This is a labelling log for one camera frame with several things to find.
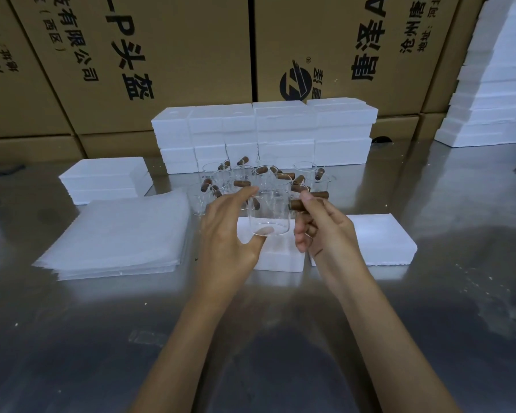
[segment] person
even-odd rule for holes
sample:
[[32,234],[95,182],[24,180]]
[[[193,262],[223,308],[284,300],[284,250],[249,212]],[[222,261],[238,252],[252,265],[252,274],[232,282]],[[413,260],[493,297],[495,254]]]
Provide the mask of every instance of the person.
[[[213,201],[201,220],[197,282],[131,413],[190,412],[214,330],[253,270],[266,237],[237,238],[241,204],[257,187]],[[383,412],[461,411],[369,273],[355,229],[329,201],[300,195],[307,213],[294,228],[336,296],[363,355]]]

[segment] metal table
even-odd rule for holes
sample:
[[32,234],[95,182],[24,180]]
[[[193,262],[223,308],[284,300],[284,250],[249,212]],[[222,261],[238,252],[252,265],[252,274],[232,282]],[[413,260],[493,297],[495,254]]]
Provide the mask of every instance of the metal table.
[[[57,282],[33,268],[78,214],[57,179],[68,166],[0,178],[0,412],[124,411],[193,286],[194,246],[173,274]],[[151,193],[194,177],[148,166]],[[410,266],[373,274],[467,412],[516,412],[515,168],[516,145],[438,143],[376,145],[366,166],[329,168],[337,206],[392,213],[417,243]],[[252,274],[214,336],[194,410],[380,410],[309,262]]]

